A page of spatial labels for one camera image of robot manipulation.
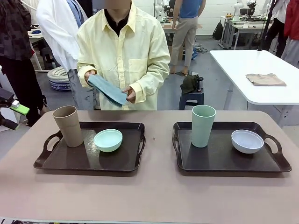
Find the person's right hand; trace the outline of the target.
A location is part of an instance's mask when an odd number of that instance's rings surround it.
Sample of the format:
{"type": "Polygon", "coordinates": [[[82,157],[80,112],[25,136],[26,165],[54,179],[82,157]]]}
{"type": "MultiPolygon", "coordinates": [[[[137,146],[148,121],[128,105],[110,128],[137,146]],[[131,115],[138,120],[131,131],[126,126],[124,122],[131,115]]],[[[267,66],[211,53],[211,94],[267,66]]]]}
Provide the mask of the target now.
{"type": "Polygon", "coordinates": [[[85,73],[85,75],[84,75],[86,83],[88,83],[88,79],[89,79],[90,75],[96,75],[96,74],[97,74],[96,70],[89,70],[89,71],[87,71],[85,73]]]}

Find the person's left hand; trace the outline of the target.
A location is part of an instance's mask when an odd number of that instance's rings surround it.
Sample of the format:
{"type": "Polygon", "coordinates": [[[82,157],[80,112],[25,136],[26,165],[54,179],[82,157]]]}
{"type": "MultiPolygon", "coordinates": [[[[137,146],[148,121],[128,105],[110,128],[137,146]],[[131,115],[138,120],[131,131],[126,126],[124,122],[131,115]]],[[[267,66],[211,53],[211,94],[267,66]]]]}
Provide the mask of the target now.
{"type": "Polygon", "coordinates": [[[131,86],[127,86],[125,89],[122,90],[123,93],[126,93],[127,98],[126,100],[132,104],[135,103],[135,91],[133,90],[133,88],[131,86]]]}

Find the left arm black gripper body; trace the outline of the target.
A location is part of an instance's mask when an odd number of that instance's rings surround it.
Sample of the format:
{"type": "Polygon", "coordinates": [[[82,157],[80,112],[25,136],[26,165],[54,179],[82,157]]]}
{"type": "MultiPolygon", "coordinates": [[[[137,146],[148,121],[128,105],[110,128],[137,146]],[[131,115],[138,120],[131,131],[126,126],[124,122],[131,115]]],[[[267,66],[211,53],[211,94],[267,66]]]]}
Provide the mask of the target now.
{"type": "Polygon", "coordinates": [[[0,108],[9,108],[14,102],[14,94],[0,88],[0,108]]]}

